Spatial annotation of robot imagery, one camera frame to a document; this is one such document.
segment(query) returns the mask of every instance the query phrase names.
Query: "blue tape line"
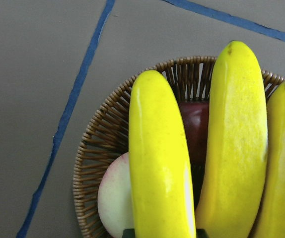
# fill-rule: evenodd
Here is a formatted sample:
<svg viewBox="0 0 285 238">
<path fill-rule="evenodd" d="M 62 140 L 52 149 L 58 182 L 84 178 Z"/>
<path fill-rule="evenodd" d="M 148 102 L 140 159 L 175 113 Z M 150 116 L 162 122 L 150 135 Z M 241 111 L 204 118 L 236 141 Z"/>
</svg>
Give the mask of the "blue tape line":
<svg viewBox="0 0 285 238">
<path fill-rule="evenodd" d="M 228 13 L 217 11 L 212 8 L 208 8 L 187 0 L 163 0 L 163 1 L 168 2 L 174 6 L 183 8 L 185 10 L 189 10 L 201 14 L 203 16 L 211 17 L 213 19 L 223 21 L 235 26 L 239 26 L 241 28 L 254 31 L 285 42 L 285 32 L 260 25 L 253 21 L 249 21 L 237 16 L 232 16 Z"/>
<path fill-rule="evenodd" d="M 33 193 L 32 196 L 32 201 L 28 210 L 28 214 L 23 222 L 22 227 L 20 228 L 19 232 L 17 233 L 17 238 L 25 238 L 26 234 L 28 232 L 29 226 L 31 224 L 33 215 L 35 213 L 35 210 L 38 206 L 38 202 L 40 200 L 43 188 L 45 186 L 46 180 L 48 178 L 48 175 L 50 173 L 52 164 L 54 162 L 54 159 L 56 157 L 56 154 L 58 152 L 58 149 L 60 147 L 61 141 L 63 139 L 64 133 L 66 131 L 66 128 L 68 126 L 68 123 L 70 121 L 72 112 L 74 110 L 74 107 L 76 105 L 79 93 L 81 91 L 81 88 L 83 86 L 83 83 L 85 81 L 85 78 L 87 76 L 87 72 L 88 72 L 88 68 L 92 63 L 92 60 L 94 58 L 95 55 L 95 51 L 97 49 L 98 46 L 98 42 L 101 36 L 101 32 L 103 30 L 104 24 L 110 14 L 110 12 L 112 11 L 112 8 L 114 6 L 115 0 L 107 0 L 106 1 L 106 5 L 105 8 L 98 20 L 96 29 L 94 31 L 94 34 L 91 38 L 90 44 L 87 48 L 86 54 L 84 56 L 84 59 L 82 61 L 81 67 L 79 69 L 79 73 L 75 79 L 74 82 L 74 86 L 71 90 L 70 96 L 69 96 L 69 100 L 67 102 L 67 105 L 65 107 L 65 110 L 60 118 L 59 121 L 59 126 L 58 126 L 58 130 L 55 133 L 55 136 L 53 138 L 53 147 L 52 147 L 52 151 L 51 151 L 51 155 L 47 164 L 47 167 L 45 169 L 45 172 L 42 176 L 41 182 L 37 188 L 37 190 Z"/>
</svg>

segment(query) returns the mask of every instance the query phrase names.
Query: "plastic banana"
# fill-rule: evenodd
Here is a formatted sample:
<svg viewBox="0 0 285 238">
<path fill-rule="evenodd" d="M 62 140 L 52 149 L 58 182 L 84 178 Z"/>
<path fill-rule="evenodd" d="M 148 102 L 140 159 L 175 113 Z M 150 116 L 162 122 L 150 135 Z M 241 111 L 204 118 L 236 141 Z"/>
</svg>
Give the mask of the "plastic banana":
<svg viewBox="0 0 285 238">
<path fill-rule="evenodd" d="M 210 238 L 246 238 L 263 192 L 268 138 L 261 69 L 243 42 L 230 42 L 216 60 L 209 112 L 197 228 Z"/>
<path fill-rule="evenodd" d="M 255 238 L 285 238 L 285 82 L 267 102 L 269 125 L 268 169 Z"/>
<path fill-rule="evenodd" d="M 195 238 L 183 122 L 169 83 L 155 70 L 133 84 L 129 159 L 136 238 Z"/>
</svg>

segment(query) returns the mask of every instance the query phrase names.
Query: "gray floor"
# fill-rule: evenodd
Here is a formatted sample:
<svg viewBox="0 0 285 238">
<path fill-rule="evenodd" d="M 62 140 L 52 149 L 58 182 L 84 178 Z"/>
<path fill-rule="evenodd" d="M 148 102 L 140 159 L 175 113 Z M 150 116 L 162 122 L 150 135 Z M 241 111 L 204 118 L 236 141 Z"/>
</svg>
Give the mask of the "gray floor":
<svg viewBox="0 0 285 238">
<path fill-rule="evenodd" d="M 194 0 L 285 32 L 278 0 Z M 0 0 L 0 238 L 15 237 L 105 1 Z M 54 161 L 28 238 L 81 237 L 72 174 L 86 125 L 123 81 L 157 62 L 218 55 L 230 40 L 285 76 L 285 42 L 161 0 L 116 0 Z"/>
</svg>

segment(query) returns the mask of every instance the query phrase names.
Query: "tabletop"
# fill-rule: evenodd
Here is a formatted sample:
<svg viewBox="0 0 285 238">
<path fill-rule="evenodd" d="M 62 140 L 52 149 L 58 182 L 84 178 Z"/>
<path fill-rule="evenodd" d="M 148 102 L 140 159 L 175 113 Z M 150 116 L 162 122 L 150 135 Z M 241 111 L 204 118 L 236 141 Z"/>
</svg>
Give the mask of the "tabletop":
<svg viewBox="0 0 285 238">
<path fill-rule="evenodd" d="M 285 1 L 0 0 L 0 238 L 81 237 L 73 167 L 99 105 L 149 66 L 231 40 L 285 76 Z"/>
</svg>

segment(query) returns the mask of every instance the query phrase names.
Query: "basket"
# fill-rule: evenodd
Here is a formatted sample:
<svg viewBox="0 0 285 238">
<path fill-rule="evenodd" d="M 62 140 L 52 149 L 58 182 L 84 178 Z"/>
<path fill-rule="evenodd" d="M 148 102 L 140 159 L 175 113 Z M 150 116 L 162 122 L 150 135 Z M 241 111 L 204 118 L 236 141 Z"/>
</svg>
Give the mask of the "basket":
<svg viewBox="0 0 285 238">
<path fill-rule="evenodd" d="M 168 80 L 177 101 L 208 101 L 216 57 L 171 59 L 155 69 Z M 78 147 L 73 175 L 73 195 L 78 223 L 84 238 L 110 238 L 97 211 L 97 193 L 108 166 L 128 151 L 128 113 L 136 74 L 113 91 L 89 122 Z M 268 99 L 285 77 L 262 70 Z"/>
</svg>

